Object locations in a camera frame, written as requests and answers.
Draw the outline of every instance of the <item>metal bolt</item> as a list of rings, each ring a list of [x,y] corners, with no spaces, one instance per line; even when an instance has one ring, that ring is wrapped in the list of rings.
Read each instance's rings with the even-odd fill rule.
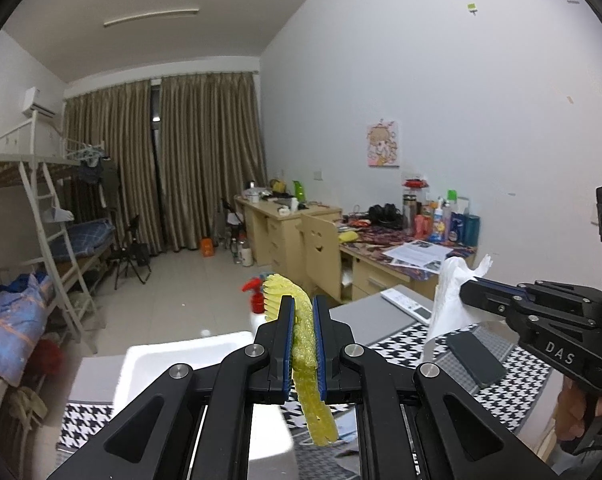
[[[420,371],[425,377],[428,377],[431,379],[431,378],[439,375],[441,370],[434,363],[423,363],[420,366]]]
[[[345,347],[345,353],[350,357],[359,357],[363,355],[363,352],[364,348],[361,345],[351,344]]]
[[[188,367],[188,365],[185,365],[183,363],[173,365],[170,368],[170,377],[172,379],[182,379],[189,373],[190,373],[190,368]]]
[[[247,355],[247,357],[258,357],[263,355],[263,352],[265,352],[265,349],[258,343],[252,343],[245,347],[245,355]]]

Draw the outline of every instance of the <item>orange box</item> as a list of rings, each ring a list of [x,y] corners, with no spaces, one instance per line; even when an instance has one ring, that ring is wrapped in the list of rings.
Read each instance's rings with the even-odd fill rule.
[[[208,256],[214,256],[214,245],[212,243],[212,238],[203,238],[201,240],[201,252],[205,258]]]

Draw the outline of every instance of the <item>drawer handle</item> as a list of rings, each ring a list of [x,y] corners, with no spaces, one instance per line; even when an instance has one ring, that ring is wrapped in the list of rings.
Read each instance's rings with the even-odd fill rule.
[[[387,285],[385,285],[385,283],[380,282],[379,280],[372,278],[371,276],[367,279],[367,283],[369,283],[372,286],[375,286],[377,288],[382,288],[382,289],[386,289],[389,288]]]

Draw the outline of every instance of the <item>yellow cleaning brush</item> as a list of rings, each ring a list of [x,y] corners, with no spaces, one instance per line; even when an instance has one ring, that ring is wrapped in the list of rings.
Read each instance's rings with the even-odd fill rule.
[[[329,407],[319,396],[316,379],[316,337],[312,302],[305,291],[279,274],[271,274],[263,283],[266,320],[278,319],[283,296],[294,298],[295,317],[292,341],[292,378],[307,421],[313,443],[327,446],[338,439],[338,431]]]

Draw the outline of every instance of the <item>wall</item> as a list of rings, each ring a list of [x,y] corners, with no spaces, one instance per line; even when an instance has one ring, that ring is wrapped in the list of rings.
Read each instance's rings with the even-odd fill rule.
[[[0,135],[25,120],[23,93],[36,86],[49,97],[63,99],[65,83],[28,54],[8,34],[0,32]],[[36,131],[37,153],[54,153],[56,133],[41,124]],[[0,151],[29,149],[29,134],[20,134],[18,145],[0,142]],[[34,219],[22,187],[0,189],[0,267],[40,256]]]
[[[493,279],[600,286],[602,25],[577,1],[307,0],[261,57],[270,176],[351,210],[418,171],[471,198]],[[381,118],[400,170],[366,167]]]
[[[195,72],[252,72],[260,69],[258,57],[249,56],[219,56],[189,61],[177,61],[155,65],[140,66],[106,72],[78,79],[71,82],[65,91],[65,98],[92,92],[99,88],[119,85],[141,79],[161,78],[162,76],[190,74]],[[260,96],[260,77],[254,76],[257,96]]]

